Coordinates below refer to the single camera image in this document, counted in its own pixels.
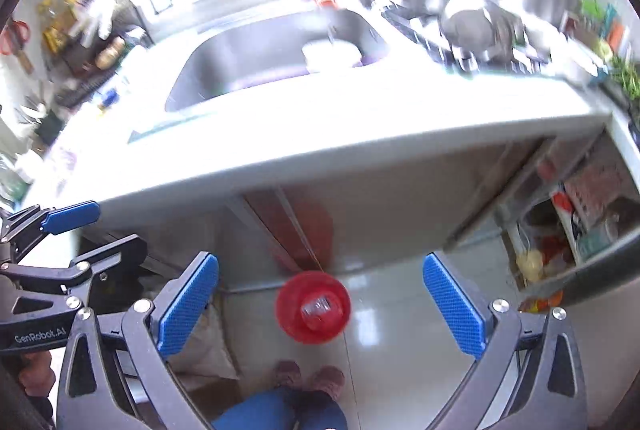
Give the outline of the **person's left hand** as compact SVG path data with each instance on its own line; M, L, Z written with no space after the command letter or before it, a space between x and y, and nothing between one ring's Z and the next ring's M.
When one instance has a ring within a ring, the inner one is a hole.
M25 393L33 398L47 398L55 385L51 353L27 353L22 355L21 360L23 368L18 373L18 380Z

